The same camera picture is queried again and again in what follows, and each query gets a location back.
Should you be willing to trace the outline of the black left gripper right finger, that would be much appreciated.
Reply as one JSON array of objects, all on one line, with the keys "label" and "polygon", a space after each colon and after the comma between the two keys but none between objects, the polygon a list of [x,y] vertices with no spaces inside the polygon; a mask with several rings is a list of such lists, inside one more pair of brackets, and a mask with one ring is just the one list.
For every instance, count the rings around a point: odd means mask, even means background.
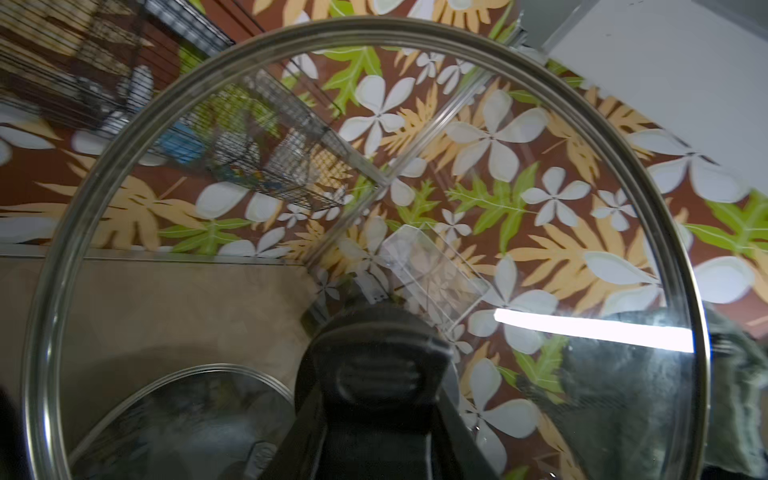
[{"label": "black left gripper right finger", "polygon": [[437,465],[439,479],[498,479],[446,393],[437,401]]}]

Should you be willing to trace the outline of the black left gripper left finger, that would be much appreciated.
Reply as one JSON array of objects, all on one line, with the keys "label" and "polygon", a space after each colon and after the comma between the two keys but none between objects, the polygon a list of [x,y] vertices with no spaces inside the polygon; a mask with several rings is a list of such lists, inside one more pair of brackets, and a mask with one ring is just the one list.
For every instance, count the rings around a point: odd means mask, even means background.
[{"label": "black left gripper left finger", "polygon": [[316,384],[297,414],[296,421],[280,444],[261,480],[310,480],[316,477],[327,434],[323,395]]}]

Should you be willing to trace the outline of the glass lid with steel rim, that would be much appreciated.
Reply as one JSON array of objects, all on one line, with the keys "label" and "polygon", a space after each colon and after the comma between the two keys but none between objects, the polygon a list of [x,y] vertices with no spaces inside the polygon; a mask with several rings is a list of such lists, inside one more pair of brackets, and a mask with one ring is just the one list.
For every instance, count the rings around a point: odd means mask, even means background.
[{"label": "glass lid with steel rim", "polygon": [[69,455],[74,479],[256,479],[295,419],[292,392],[234,364],[166,375],[106,414]]}]

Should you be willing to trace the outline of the light green fluffy cloth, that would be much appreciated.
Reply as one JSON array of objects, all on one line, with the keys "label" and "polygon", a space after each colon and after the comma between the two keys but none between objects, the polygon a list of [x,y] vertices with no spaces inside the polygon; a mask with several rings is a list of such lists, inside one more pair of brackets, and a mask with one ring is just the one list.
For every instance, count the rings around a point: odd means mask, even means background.
[{"label": "light green fluffy cloth", "polygon": [[[705,479],[764,479],[760,397],[767,355],[735,322],[705,309],[712,390]],[[680,352],[572,338],[563,352],[568,398],[550,417],[589,479],[662,479],[670,470],[673,404],[688,394]]]}]

